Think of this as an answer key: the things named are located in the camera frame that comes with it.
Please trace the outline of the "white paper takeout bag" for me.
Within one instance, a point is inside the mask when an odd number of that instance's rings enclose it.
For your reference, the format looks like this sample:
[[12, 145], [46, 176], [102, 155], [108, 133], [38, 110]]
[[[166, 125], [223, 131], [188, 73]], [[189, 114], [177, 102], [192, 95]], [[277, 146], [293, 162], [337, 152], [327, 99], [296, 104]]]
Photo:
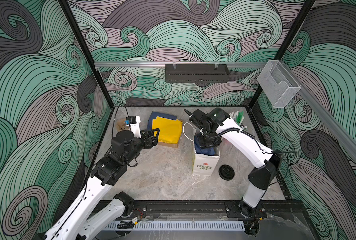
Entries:
[[216, 156], [197, 154], [194, 147], [194, 136], [200, 135], [200, 133], [198, 133], [190, 123], [184, 123], [183, 134], [192, 142], [194, 149], [192, 174], [207, 177], [211, 176], [220, 159], [219, 147], [214, 147], [217, 153]]

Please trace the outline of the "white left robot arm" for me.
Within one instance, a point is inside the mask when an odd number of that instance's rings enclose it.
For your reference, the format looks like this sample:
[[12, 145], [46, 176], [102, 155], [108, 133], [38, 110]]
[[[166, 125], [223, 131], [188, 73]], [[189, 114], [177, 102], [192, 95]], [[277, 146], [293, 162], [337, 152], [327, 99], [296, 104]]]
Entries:
[[130, 130], [120, 131], [111, 140], [108, 152], [95, 163], [85, 186], [63, 216], [36, 240], [92, 240], [110, 222], [131, 216], [134, 199], [120, 192], [92, 216], [93, 210], [118, 180], [132, 167], [144, 149], [158, 144], [160, 129], [142, 130], [135, 137]]

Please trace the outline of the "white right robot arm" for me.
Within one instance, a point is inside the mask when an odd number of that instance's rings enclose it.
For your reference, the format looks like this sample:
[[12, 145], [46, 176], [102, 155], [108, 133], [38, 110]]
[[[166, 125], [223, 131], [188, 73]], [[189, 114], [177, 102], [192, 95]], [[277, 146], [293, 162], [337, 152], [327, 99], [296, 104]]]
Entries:
[[248, 175], [249, 186], [240, 205], [244, 215], [255, 211], [279, 170], [282, 153], [259, 143], [220, 108], [215, 108], [208, 114], [200, 110], [192, 113], [185, 110], [185, 113], [199, 130], [196, 139], [201, 149], [218, 147], [222, 139], [225, 139], [252, 163], [254, 168]]

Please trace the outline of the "navy blue napkin stack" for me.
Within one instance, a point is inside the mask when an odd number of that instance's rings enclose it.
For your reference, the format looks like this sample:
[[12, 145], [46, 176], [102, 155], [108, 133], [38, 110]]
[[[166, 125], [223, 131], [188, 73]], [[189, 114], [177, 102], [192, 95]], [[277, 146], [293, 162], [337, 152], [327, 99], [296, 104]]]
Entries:
[[177, 117], [174, 115], [170, 114], [165, 114], [165, 113], [159, 113], [159, 112], [152, 112], [149, 120], [148, 120], [148, 125], [147, 125], [147, 130], [152, 130], [152, 125], [153, 125], [153, 120], [155, 120], [157, 117], [161, 117], [164, 119], [169, 119], [169, 120], [177, 120]]

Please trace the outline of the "brown cardboard napkin box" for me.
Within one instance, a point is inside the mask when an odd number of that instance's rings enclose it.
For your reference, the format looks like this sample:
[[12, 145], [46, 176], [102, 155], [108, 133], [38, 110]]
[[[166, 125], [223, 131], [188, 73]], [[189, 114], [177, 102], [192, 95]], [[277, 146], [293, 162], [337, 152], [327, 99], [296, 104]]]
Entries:
[[169, 147], [169, 148], [174, 148], [177, 149], [179, 147], [179, 144], [171, 144], [171, 143], [163, 143], [163, 142], [158, 142], [158, 145], [164, 146], [164, 147]]

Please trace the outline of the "white wrapped straw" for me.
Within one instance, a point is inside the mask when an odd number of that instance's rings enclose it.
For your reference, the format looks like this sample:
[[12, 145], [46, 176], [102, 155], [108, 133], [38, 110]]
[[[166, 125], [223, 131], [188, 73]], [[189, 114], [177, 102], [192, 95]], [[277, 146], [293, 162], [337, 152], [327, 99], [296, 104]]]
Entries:
[[237, 119], [239, 112], [231, 112], [230, 113], [230, 118], [233, 119], [234, 121]]

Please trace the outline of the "brown pulp cup carrier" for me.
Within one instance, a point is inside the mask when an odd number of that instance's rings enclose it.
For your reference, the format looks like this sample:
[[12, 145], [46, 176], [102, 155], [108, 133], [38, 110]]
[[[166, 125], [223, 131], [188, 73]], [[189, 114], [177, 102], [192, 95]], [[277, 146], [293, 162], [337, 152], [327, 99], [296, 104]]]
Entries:
[[115, 128], [118, 132], [123, 131], [123, 130], [128, 130], [128, 126], [126, 124], [126, 119], [119, 119], [115, 123]]

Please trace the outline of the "green wrapped straw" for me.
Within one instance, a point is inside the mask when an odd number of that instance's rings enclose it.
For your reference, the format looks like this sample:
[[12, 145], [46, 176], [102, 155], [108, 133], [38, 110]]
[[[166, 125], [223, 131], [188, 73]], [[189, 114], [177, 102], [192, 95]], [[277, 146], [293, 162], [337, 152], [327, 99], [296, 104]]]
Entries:
[[238, 125], [241, 125], [243, 123], [243, 120], [244, 120], [245, 116], [244, 116], [244, 112], [243, 111], [238, 111], [236, 113], [236, 123]]

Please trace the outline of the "stack of black lids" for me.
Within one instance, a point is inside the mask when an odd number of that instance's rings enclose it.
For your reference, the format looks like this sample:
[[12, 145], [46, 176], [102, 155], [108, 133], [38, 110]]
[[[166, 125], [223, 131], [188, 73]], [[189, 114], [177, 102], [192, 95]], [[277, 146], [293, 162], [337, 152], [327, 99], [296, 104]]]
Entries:
[[229, 165], [221, 165], [219, 168], [219, 176], [225, 181], [230, 181], [234, 178], [235, 171]]

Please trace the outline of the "black wall shelf tray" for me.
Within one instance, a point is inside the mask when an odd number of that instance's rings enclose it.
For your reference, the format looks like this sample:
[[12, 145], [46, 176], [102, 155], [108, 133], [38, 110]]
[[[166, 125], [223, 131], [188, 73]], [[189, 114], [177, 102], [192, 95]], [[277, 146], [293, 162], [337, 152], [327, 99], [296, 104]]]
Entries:
[[226, 83], [230, 77], [227, 65], [168, 64], [165, 80], [168, 83]]

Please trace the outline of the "clear acrylic wall holder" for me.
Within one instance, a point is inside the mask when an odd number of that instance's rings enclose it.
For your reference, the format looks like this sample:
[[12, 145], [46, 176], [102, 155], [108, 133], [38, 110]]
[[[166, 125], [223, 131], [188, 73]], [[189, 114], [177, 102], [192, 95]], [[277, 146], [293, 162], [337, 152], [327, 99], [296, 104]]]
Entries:
[[278, 60], [268, 61], [257, 80], [275, 109], [285, 108], [301, 89], [289, 66]]

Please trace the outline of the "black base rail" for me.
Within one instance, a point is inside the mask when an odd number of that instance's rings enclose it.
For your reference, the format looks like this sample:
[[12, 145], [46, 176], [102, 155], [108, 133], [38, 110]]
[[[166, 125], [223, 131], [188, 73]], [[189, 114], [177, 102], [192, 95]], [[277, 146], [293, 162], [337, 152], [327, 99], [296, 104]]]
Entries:
[[162, 215], [210, 215], [229, 219], [256, 219], [267, 215], [289, 217], [305, 214], [306, 209], [297, 200], [263, 200], [256, 210], [244, 215], [240, 201], [237, 200], [135, 200], [132, 215], [142, 215], [146, 219], [155, 219]]

